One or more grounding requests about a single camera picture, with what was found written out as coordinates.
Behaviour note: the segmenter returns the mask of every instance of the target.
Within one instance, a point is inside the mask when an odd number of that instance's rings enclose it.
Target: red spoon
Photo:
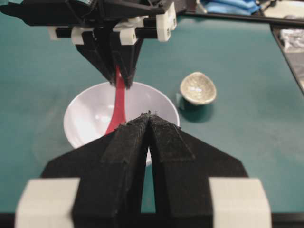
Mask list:
[[[115,105],[112,119],[106,130],[105,134],[114,131],[120,124],[126,122],[125,119],[125,106],[124,106],[125,85],[124,80],[120,74],[119,67],[116,66],[116,92],[115,92]]]

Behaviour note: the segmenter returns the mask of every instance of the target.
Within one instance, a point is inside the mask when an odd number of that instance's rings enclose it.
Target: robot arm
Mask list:
[[[186,1],[178,10],[186,9]],[[167,41],[176,27],[173,0],[24,0],[0,6],[30,26],[47,26],[52,40],[71,38],[77,50],[112,84],[119,67],[132,85],[143,39]]]

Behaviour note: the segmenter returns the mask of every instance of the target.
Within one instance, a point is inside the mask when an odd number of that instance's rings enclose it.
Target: speckled bowl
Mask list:
[[[217,96],[213,82],[201,72],[194,72],[185,77],[181,82],[180,92],[193,105],[209,104]]]

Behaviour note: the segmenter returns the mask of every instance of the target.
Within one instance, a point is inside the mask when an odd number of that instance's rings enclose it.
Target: small ceramic bowl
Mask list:
[[[105,134],[114,110],[115,87],[108,82],[86,89],[77,95],[66,109],[64,130],[68,141],[78,148]],[[171,100],[157,89],[133,82],[125,92],[126,120],[148,111],[179,126],[180,118]],[[151,155],[147,155],[147,165]]]
[[[209,104],[217,96],[213,82],[201,72],[194,72],[185,77],[181,82],[180,92],[193,105]]]

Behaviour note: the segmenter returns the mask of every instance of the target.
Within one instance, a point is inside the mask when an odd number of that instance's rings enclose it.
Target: green mat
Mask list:
[[[46,28],[2,14],[0,28],[0,212],[13,212],[28,179],[72,149],[69,102],[105,80],[70,39],[51,42]],[[168,43],[145,40],[137,67],[136,81],[172,101],[186,75],[208,75],[218,97],[179,110],[182,129],[239,158],[272,211],[304,211],[304,98],[268,25],[183,17]],[[142,210],[155,210],[151,167]]]

